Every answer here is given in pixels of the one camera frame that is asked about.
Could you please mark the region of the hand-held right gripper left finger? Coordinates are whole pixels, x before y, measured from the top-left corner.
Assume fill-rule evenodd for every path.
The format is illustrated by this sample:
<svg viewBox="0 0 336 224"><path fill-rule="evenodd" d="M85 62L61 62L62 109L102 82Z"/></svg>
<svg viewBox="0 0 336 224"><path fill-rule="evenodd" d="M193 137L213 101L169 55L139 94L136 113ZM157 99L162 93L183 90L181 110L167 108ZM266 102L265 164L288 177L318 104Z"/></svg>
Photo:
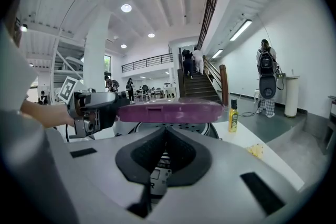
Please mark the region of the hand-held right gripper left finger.
<svg viewBox="0 0 336 224"><path fill-rule="evenodd" d="M166 129L65 144L67 186L80 224L165 224L151 194Z"/></svg>

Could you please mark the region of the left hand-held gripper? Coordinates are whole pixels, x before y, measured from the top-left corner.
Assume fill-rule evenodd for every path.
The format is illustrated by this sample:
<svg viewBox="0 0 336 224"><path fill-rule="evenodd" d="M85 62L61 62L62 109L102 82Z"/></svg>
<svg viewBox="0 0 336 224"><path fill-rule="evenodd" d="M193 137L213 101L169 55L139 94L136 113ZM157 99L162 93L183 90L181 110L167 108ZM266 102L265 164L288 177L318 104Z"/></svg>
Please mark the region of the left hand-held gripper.
<svg viewBox="0 0 336 224"><path fill-rule="evenodd" d="M65 127L66 138L85 138L93 136L100 129L113 126L117 109L100 109L112 105L116 108L130 104L130 100L121 97L115 92L95 92L95 89L87 89L79 80L67 76L59 93L58 98L64 102L67 112L74 120L74 134L68 132Z"/></svg>

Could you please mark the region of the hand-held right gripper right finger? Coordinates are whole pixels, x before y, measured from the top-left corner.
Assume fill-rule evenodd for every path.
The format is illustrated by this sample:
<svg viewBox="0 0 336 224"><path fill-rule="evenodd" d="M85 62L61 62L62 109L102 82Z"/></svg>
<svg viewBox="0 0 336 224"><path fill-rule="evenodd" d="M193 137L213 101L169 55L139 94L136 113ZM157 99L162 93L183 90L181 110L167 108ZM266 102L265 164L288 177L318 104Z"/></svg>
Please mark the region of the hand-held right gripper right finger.
<svg viewBox="0 0 336 224"><path fill-rule="evenodd" d="M168 128L172 174L149 215L157 224L277 224L303 180L270 148L256 157L256 138L223 140Z"/></svg>

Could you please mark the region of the maroon rice cooker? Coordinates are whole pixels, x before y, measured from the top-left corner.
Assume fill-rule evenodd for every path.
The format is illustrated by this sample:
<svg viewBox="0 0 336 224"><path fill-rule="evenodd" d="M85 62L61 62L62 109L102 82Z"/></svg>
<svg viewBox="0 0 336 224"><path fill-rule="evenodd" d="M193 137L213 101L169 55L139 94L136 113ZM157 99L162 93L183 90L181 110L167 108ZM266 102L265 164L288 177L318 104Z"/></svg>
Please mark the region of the maroon rice cooker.
<svg viewBox="0 0 336 224"><path fill-rule="evenodd" d="M222 111L220 104L203 99L153 101L118 109L122 122L136 124L132 133L160 130L158 139L133 153L136 161L151 172L152 198L162 198L168 187L194 185L205 175L212 164L209 150L182 132L218 139L213 123Z"/></svg>

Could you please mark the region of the person's left forearm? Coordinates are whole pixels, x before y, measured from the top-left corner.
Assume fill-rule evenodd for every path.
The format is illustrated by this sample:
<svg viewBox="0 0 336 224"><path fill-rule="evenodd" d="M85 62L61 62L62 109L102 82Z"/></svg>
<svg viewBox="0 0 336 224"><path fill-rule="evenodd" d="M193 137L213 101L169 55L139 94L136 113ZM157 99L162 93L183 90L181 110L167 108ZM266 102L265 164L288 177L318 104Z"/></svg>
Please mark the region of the person's left forearm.
<svg viewBox="0 0 336 224"><path fill-rule="evenodd" d="M65 104L40 105L25 100L20 110L40 122L45 128L61 125L74 127L74 120L69 115Z"/></svg>

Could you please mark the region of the clear box of yellow food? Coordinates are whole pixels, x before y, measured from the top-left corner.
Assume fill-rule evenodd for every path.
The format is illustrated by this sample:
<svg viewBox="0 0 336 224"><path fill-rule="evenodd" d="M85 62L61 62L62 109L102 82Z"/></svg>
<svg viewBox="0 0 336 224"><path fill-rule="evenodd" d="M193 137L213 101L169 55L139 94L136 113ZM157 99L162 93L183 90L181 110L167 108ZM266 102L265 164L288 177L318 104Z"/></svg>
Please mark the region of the clear box of yellow food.
<svg viewBox="0 0 336 224"><path fill-rule="evenodd" d="M264 147L261 144L255 144L245 148L249 153L254 155L255 157L262 159Z"/></svg>

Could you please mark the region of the white square table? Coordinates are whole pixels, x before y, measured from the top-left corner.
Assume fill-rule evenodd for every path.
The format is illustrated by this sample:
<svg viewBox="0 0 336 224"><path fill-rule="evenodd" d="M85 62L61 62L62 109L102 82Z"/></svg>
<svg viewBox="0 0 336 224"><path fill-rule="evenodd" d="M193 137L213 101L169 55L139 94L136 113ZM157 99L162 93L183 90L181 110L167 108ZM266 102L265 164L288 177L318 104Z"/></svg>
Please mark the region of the white square table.
<svg viewBox="0 0 336 224"><path fill-rule="evenodd" d="M264 152L263 157L260 160L280 173L296 190L300 190L304 186L304 181L296 174L296 172L294 172L294 170L266 143L242 124L238 124L236 132L228 131L228 122L217 122L214 123L213 126L216 129L219 138L223 141L238 145L244 149L255 144L263 145Z"/></svg>

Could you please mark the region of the yellow bottle with black cap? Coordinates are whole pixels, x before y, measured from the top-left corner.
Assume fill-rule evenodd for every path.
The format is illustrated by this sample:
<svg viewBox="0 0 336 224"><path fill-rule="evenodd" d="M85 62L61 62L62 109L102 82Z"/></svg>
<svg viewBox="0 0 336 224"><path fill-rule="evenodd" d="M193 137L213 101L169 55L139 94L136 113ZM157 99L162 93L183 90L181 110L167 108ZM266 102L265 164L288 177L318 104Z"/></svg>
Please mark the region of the yellow bottle with black cap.
<svg viewBox="0 0 336 224"><path fill-rule="evenodd" d="M231 108L229 110L228 131L229 132L236 132L237 131L237 123L238 123L237 99L232 99L231 100Z"/></svg>

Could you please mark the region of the black mezzanine railing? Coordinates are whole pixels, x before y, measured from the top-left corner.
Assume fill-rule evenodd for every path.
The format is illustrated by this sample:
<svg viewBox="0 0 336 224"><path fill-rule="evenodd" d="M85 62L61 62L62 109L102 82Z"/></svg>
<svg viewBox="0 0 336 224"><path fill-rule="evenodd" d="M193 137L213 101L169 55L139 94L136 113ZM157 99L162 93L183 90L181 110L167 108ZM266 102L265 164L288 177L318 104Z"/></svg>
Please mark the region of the black mezzanine railing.
<svg viewBox="0 0 336 224"><path fill-rule="evenodd" d="M147 68L147 67L156 66L156 65L163 65L166 63L170 63L170 62L173 62L172 53L150 57L150 58L145 58L142 60L138 60L132 63L122 65L122 72L126 73L126 72L137 70L137 69Z"/></svg>
<svg viewBox="0 0 336 224"><path fill-rule="evenodd" d="M214 15L216 4L217 4L217 0L206 0L205 2L204 16L203 16L201 31L200 31L198 42L196 45L198 49L201 49L203 46L205 37L209 29L209 25Z"/></svg>

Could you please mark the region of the brown wooden staircase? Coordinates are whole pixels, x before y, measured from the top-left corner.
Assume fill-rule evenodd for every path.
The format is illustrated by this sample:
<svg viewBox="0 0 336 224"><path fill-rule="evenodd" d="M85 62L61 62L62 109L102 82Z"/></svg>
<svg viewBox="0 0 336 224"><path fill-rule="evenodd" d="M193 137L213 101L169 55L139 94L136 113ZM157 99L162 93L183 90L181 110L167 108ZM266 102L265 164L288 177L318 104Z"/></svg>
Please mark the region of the brown wooden staircase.
<svg viewBox="0 0 336 224"><path fill-rule="evenodd" d="M197 73L195 63L193 63L192 67L193 78L186 76L182 69L177 71L180 97L200 98L221 104L222 100L208 76Z"/></svg>

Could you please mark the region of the black round case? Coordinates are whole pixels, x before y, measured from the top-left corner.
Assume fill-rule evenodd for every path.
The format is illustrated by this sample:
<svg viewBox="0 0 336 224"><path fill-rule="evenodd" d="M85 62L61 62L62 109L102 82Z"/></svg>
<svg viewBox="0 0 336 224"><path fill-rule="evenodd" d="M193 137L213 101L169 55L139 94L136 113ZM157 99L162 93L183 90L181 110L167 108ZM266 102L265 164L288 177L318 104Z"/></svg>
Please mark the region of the black round case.
<svg viewBox="0 0 336 224"><path fill-rule="evenodd" d="M259 93L264 99L272 99L277 90L274 75L263 75L259 78Z"/></svg>

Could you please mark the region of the black backpack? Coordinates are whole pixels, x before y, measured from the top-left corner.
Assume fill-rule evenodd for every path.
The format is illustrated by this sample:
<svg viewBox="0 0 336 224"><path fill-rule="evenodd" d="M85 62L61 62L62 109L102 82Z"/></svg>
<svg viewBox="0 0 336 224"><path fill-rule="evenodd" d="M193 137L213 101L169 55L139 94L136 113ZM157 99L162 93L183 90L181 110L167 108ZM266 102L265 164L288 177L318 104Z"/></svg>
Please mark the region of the black backpack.
<svg viewBox="0 0 336 224"><path fill-rule="evenodd" d="M268 76L274 74L274 58L270 53L270 47L267 49L258 50L258 57L257 57L257 67L259 74L261 76Z"/></svg>

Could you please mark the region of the wooden newel post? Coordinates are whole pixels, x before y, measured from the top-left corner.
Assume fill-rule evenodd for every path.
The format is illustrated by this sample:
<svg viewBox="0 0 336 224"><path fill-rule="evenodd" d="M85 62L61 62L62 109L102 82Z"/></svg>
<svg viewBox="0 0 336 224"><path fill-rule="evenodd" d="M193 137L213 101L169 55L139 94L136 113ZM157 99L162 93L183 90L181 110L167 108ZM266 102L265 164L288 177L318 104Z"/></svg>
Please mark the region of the wooden newel post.
<svg viewBox="0 0 336 224"><path fill-rule="evenodd" d="M228 81L227 81L227 72L226 66L219 66L220 77L221 77L221 87L222 87L222 103L224 106L228 106L229 103L229 91L228 91Z"/></svg>

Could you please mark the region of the white cylindrical pedestal table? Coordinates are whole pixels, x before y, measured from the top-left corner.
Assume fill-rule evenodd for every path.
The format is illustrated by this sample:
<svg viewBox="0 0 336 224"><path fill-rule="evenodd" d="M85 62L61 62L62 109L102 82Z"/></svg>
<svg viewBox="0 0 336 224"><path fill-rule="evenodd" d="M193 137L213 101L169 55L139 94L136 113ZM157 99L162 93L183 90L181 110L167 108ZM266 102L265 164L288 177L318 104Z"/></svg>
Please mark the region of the white cylindrical pedestal table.
<svg viewBox="0 0 336 224"><path fill-rule="evenodd" d="M285 106L284 115L294 118L297 115L299 101L300 76L279 76L277 80L276 101Z"/></svg>

